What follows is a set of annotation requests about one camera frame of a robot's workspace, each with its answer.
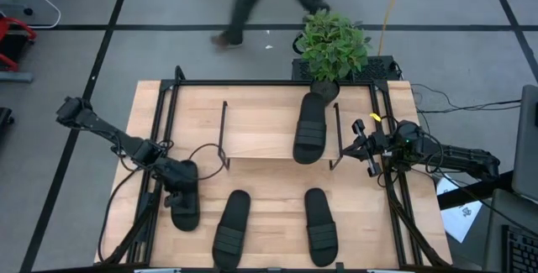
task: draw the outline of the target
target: metal rack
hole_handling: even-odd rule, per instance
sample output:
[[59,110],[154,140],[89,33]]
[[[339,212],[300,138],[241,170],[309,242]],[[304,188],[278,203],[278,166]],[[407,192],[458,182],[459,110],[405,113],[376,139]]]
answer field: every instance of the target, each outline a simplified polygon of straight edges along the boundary
[[[222,102],[222,115],[220,118],[220,131],[219,131],[219,151],[218,156],[220,160],[222,160],[222,164],[226,168],[226,170],[229,170],[229,158],[226,157],[226,154],[224,152],[224,124],[225,124],[225,118],[226,118],[226,108],[228,108],[228,102],[223,101]],[[329,160],[329,168],[331,171],[333,171],[338,163],[340,163],[340,160],[344,157],[344,154],[342,153],[342,133],[341,133],[341,126],[340,126],[340,108],[338,106],[338,103],[336,102],[333,106],[335,109],[335,115],[336,115],[336,133],[338,136],[338,159],[333,164],[332,160]]]
[[[151,138],[156,139],[158,135],[158,129],[161,124],[161,114],[164,110],[164,103],[165,103],[165,95],[171,91],[171,101],[168,108],[168,114],[166,118],[166,127],[165,127],[165,133],[164,133],[164,140],[169,140],[171,137],[171,127],[173,125],[174,121],[174,112],[177,104],[178,99],[178,92],[181,89],[181,87],[187,87],[187,86],[304,86],[307,87],[310,85],[310,81],[258,81],[258,80],[187,80],[179,66],[176,67],[176,76],[174,79],[171,80],[162,80],[161,81],[161,87],[159,91],[159,97],[157,98],[157,104],[156,104],[156,112],[153,122],[153,127],[151,130]],[[347,83],[341,83],[341,86],[347,87],[367,87],[370,91],[370,96],[372,98],[372,111],[376,114],[380,114],[379,104],[377,100],[377,92],[380,92],[382,94],[383,98],[383,104],[387,110],[387,113],[392,113],[392,104],[390,101],[390,96],[388,94],[388,85],[386,81],[351,81]],[[228,103],[226,101],[223,102],[223,109],[222,109],[222,115],[221,115],[221,124],[220,124],[220,135],[219,135],[219,158],[224,162],[225,166],[229,168],[229,159],[226,158],[222,150],[222,144],[223,144],[223,128],[224,128],[224,122],[225,122],[225,114],[226,114],[226,108],[228,107]],[[339,140],[339,148],[340,148],[340,158],[333,164],[333,162],[330,162],[330,168],[333,170],[338,163],[340,162],[342,158],[342,145],[341,145],[341,129],[340,129],[340,109],[338,107],[338,104],[336,103],[334,105],[336,110],[336,119],[337,119],[337,131],[338,131],[338,140]],[[376,128],[380,129],[382,127],[381,123],[376,123]],[[393,121],[389,121],[389,127],[390,129],[393,129],[395,125],[393,124]],[[390,182],[390,175],[387,173],[385,174],[386,181]],[[405,206],[406,212],[408,212],[409,216],[413,217],[413,211],[411,208],[411,199],[409,196],[409,189],[407,186],[407,182],[405,180],[405,174],[402,174],[399,177],[400,180],[400,186],[401,186],[401,192],[403,197],[403,204]],[[139,200],[137,202],[137,208],[136,208],[136,217],[137,218],[145,208],[144,201],[147,200],[149,195],[156,194],[156,198],[160,198],[161,194],[161,188],[162,184],[160,182],[155,183],[154,188],[149,188],[150,183],[150,172],[145,171],[142,185],[140,188],[140,194],[139,194]],[[132,244],[132,246],[129,248],[129,252],[127,255],[127,264],[147,264],[149,266],[150,259],[151,259],[151,251],[153,247],[153,240],[155,237],[155,231],[156,231],[156,220],[157,220],[157,211],[152,214],[152,217],[150,219],[149,224],[140,232],[139,237],[137,240]],[[398,256],[398,264],[400,268],[403,268],[407,265],[407,261],[405,259],[405,253],[404,253],[404,240],[402,238],[402,232],[400,228],[400,223],[397,214],[391,209],[390,211],[390,217],[391,217],[391,223],[393,227],[393,235],[394,235],[394,244],[396,248],[396,253]],[[422,265],[422,259],[420,256],[420,251],[418,245],[411,239],[411,244],[413,247],[413,255],[414,255],[414,263],[418,265]],[[213,271],[213,268],[182,268],[182,272],[188,272],[192,270],[194,271]],[[326,270],[309,270],[311,272],[322,272]]]

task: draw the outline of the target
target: yellow cable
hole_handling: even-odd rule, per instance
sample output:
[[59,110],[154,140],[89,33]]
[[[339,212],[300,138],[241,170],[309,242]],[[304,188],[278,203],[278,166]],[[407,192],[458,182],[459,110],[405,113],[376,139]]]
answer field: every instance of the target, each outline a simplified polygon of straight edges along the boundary
[[381,50],[383,49],[383,36],[385,34],[385,28],[387,27],[388,15],[393,9],[395,3],[396,0],[390,0],[390,5],[388,5],[387,12],[385,13],[385,19],[383,20],[383,28],[381,31],[381,38],[379,39],[379,51],[377,52],[377,55],[381,55]]

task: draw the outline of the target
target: green leaves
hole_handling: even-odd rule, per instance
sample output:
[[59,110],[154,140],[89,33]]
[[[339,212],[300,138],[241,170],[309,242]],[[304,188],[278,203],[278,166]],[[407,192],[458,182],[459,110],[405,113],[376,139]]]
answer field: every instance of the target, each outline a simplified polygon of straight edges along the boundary
[[350,71],[362,71],[368,64],[367,48],[371,38],[351,24],[348,18],[336,13],[319,11],[307,17],[303,36],[297,47],[310,64],[310,72],[318,81],[345,78]]
[[340,67],[340,70],[338,71],[338,76],[340,77],[340,79],[343,79],[347,76],[347,74],[349,74],[351,71],[351,66],[349,64],[344,63],[342,64],[342,66]]

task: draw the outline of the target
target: black metal frame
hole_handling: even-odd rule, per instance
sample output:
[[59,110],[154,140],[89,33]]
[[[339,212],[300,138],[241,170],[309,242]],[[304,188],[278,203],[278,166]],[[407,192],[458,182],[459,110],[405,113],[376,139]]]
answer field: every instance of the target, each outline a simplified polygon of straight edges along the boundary
[[[150,138],[154,141],[157,141],[159,137],[159,126],[161,124],[161,117],[164,112],[164,106],[165,106],[165,96],[168,93],[169,90],[171,90],[171,99],[170,104],[168,106],[168,112],[166,115],[166,127],[163,134],[163,140],[167,141],[171,138],[171,129],[174,122],[174,113],[176,111],[176,105],[177,105],[177,99],[179,98],[179,89],[181,86],[309,86],[309,81],[188,81],[185,79],[185,76],[183,75],[183,72],[179,66],[176,67],[176,76],[173,80],[162,80],[160,89],[159,89],[159,96],[157,98],[157,104],[156,104],[156,111],[155,111],[155,117],[152,125],[151,135]],[[383,98],[383,103],[386,108],[387,114],[389,116],[392,116],[393,109],[392,104],[390,101],[390,95],[388,93],[388,85],[386,81],[360,81],[360,82],[348,82],[348,83],[342,83],[342,86],[351,86],[351,87],[368,87],[371,100],[372,100],[372,111],[376,114],[380,114],[379,110],[379,104],[377,100],[377,92],[380,91]],[[228,106],[228,103],[226,101],[223,102],[223,112],[221,117],[221,125],[220,125],[220,136],[219,136],[219,157],[221,160],[228,164],[229,167],[229,159],[226,159],[224,152],[222,151],[222,143],[223,143],[223,128],[224,128],[224,122],[225,122],[225,111]],[[338,106],[338,103],[334,105],[335,108],[335,115],[336,115],[336,122],[337,122],[337,131],[338,131],[338,140],[339,140],[339,149],[340,149],[340,158],[333,164],[332,161],[330,162],[330,168],[333,170],[336,165],[340,162],[342,158],[342,140],[341,140],[341,126],[340,126],[340,109]],[[389,129],[391,131],[394,130],[394,122],[393,120],[388,121]],[[380,122],[376,122],[376,129],[380,130],[382,129],[382,124]],[[387,162],[385,160],[382,161],[382,167],[383,170],[386,171]],[[390,173],[385,173],[385,182],[386,182],[386,192],[388,200],[390,200],[390,196],[394,194],[394,188],[393,188],[393,182],[390,176]],[[150,171],[144,171],[143,179],[140,184],[140,194],[136,206],[136,214],[135,219],[137,219],[143,212],[144,209],[146,209],[147,201],[150,200],[150,197],[152,197],[153,200],[160,201],[161,197],[161,191],[162,191],[162,183],[160,181],[156,181],[155,185],[153,186],[153,190],[150,191],[150,177],[151,172]],[[405,208],[407,216],[410,218],[410,220],[414,221],[414,215],[411,208],[411,200],[409,196],[409,189],[407,187],[407,182],[405,180],[405,174],[402,174],[399,176],[400,180],[400,186],[401,186],[401,195],[403,198],[403,206]],[[405,251],[404,251],[404,244],[401,234],[401,228],[400,228],[400,220],[398,218],[398,215],[396,213],[396,210],[394,210],[392,207],[389,207],[390,209],[390,216],[391,216],[391,222],[393,227],[393,235],[394,235],[394,243],[396,248],[396,253],[398,257],[398,268],[400,270],[403,270],[406,267],[418,265],[420,269],[425,268],[425,270],[431,270],[431,271],[443,271],[437,267],[423,267],[422,265],[422,259],[420,256],[420,249],[418,248],[418,245],[415,243],[415,240],[412,237],[409,237],[411,240],[411,244],[413,246],[413,255],[414,255],[414,265],[407,264],[407,261],[405,259]],[[150,215],[150,219],[148,219],[148,223],[140,230],[136,240],[130,245],[129,251],[126,258],[126,264],[122,265],[98,265],[91,268],[72,268],[72,269],[65,269],[65,270],[52,270],[50,272],[77,272],[77,271],[96,271],[96,272],[109,272],[109,271],[132,271],[134,268],[136,269],[144,269],[144,268],[150,268],[150,259],[151,259],[151,251],[153,248],[153,241],[155,237],[155,231],[156,231],[156,220],[159,212],[159,204],[157,203],[156,207],[153,207],[151,209],[152,213]],[[237,272],[260,272],[261,270],[266,270],[267,272],[335,272],[335,270],[328,270],[328,269],[313,269],[313,270],[303,270],[303,269],[280,269],[280,268],[266,268],[266,269],[238,269]],[[182,272],[218,272],[214,268],[181,268]],[[343,264],[337,263],[336,264],[336,272],[366,272],[366,270],[345,270]]]
[[[219,156],[219,158],[222,161],[222,164],[224,165],[226,170],[229,170],[229,158],[226,157],[226,154],[224,152],[224,144],[223,144],[223,142],[224,142],[224,125],[225,125],[225,122],[226,122],[226,108],[228,108],[228,102],[223,101],[222,102],[222,114],[220,116],[219,151],[217,151],[218,152],[217,155]],[[337,133],[337,136],[338,136],[338,159],[336,160],[336,162],[334,164],[333,164],[332,160],[329,160],[329,169],[331,171],[333,171],[336,168],[338,163],[340,163],[340,161],[344,157],[344,153],[342,152],[343,147],[342,147],[341,126],[340,126],[340,108],[338,106],[338,103],[335,103],[333,108],[335,109],[335,115],[336,115],[336,133]]]
[[[181,68],[179,66],[176,68],[176,78],[173,80],[162,80],[161,81],[161,88],[159,91],[159,97],[157,98],[157,104],[156,104],[156,114],[155,119],[151,131],[151,138],[155,139],[158,135],[158,128],[159,124],[161,123],[161,115],[164,107],[164,100],[165,95],[167,94],[169,88],[172,88],[172,96],[170,100],[170,106],[168,109],[167,119],[166,119],[166,130],[164,134],[164,140],[170,139],[171,135],[171,126],[173,124],[174,119],[174,112],[177,104],[177,98],[178,98],[178,92],[180,87],[183,86],[309,86],[310,81],[264,81],[264,80],[186,80],[185,76],[182,73]],[[390,96],[388,94],[388,85],[386,81],[356,81],[356,82],[345,82],[340,84],[343,87],[350,86],[350,87],[368,87],[370,91],[370,96],[372,98],[372,111],[376,114],[380,114],[379,111],[379,104],[377,100],[377,90],[381,91],[384,106],[387,110],[388,114],[392,114],[392,104],[390,101]],[[222,152],[222,146],[224,142],[224,124],[225,124],[225,114],[226,114],[226,108],[228,107],[228,103],[226,101],[223,102],[223,109],[222,109],[222,115],[221,115],[221,121],[220,121],[220,134],[219,134],[219,158],[223,161],[225,167],[229,169],[229,159],[227,159],[224,155],[224,152]],[[338,133],[338,141],[339,141],[339,150],[340,150],[340,157],[339,159],[333,164],[332,161],[330,161],[330,169],[333,170],[336,168],[338,163],[343,157],[342,154],[342,138],[341,138],[341,126],[340,126],[340,109],[338,106],[338,103],[334,105],[335,108],[335,116],[336,116],[336,122],[337,122],[337,133]],[[376,128],[377,130],[381,129],[382,124],[379,122],[376,122]],[[393,131],[395,128],[393,121],[389,121],[389,129]],[[152,192],[148,192],[148,183],[150,179],[150,173],[148,171],[145,171],[144,178],[141,184],[141,190],[139,194],[139,200],[137,202],[137,211],[136,215],[137,217],[140,215],[140,209],[144,209],[144,200],[146,200],[145,195],[147,194],[156,194],[156,197],[159,198],[161,194],[161,183],[157,182],[155,185],[155,188]],[[403,204],[406,211],[408,212],[408,215],[414,220],[413,211],[411,208],[411,200],[409,196],[409,189],[407,187],[407,182],[405,181],[405,175],[402,174],[400,177],[400,187],[401,187],[401,193],[403,198]],[[391,176],[387,173],[385,174],[385,181],[387,184],[391,183]],[[391,186],[387,186],[386,188],[387,192],[390,190],[393,190]],[[150,225],[146,226],[146,228],[143,230],[143,232],[140,232],[140,236],[137,239],[137,241],[131,246],[129,249],[128,254],[128,262],[142,262],[149,264],[150,258],[151,258],[151,250],[153,245],[153,238],[156,231],[156,217],[157,217],[157,211],[151,218]],[[400,267],[403,265],[406,265],[406,259],[405,259],[405,253],[404,253],[404,244],[403,244],[403,238],[401,233],[401,228],[398,220],[398,215],[394,212],[394,210],[390,209],[390,215],[391,215],[391,221],[392,221],[392,227],[394,232],[394,243],[396,247],[397,257],[398,257],[398,264]],[[413,254],[414,254],[414,260],[415,264],[422,265],[422,259],[420,256],[420,250],[418,248],[418,245],[414,242],[413,238],[411,238],[411,244],[413,246]],[[141,256],[140,251],[144,250],[143,257]],[[182,271],[197,271],[197,270],[205,270],[210,271],[213,269],[210,268],[187,268],[182,269]]]

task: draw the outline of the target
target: gray floor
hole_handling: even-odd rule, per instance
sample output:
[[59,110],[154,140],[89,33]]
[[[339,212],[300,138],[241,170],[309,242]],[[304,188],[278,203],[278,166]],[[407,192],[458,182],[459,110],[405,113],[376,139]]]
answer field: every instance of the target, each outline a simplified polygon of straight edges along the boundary
[[[31,24],[49,24],[54,11],[42,0],[27,3],[35,16],[4,11]],[[125,0],[118,24],[225,24],[233,0]],[[381,24],[390,0],[327,0],[334,10],[366,24]],[[61,24],[107,24],[116,0],[52,0]],[[522,25],[538,25],[535,0],[509,0]],[[253,24],[299,24],[304,12],[293,0],[262,0]],[[509,25],[499,0],[398,0],[390,24]],[[139,80],[170,78],[181,65],[190,79],[289,79],[297,57],[294,30],[248,31],[245,47],[215,52],[209,31],[115,31],[92,95],[98,114],[125,128]],[[369,32],[377,49],[379,35]],[[526,32],[538,50],[538,32]],[[30,84],[0,83],[0,107],[17,123],[0,145],[0,271],[18,271],[54,177],[68,131],[54,122],[64,96],[80,96],[96,59],[103,31],[40,31],[22,71]],[[536,84],[513,32],[390,31],[383,54],[393,55],[406,80],[446,92],[456,105],[518,98]],[[424,110],[448,108],[443,96],[416,87]],[[443,143],[481,148],[514,161],[518,110],[428,115]],[[112,186],[116,159],[108,144],[81,134],[68,166],[35,270],[90,265]],[[482,210],[463,244],[451,241],[456,259],[482,263],[488,213]]]

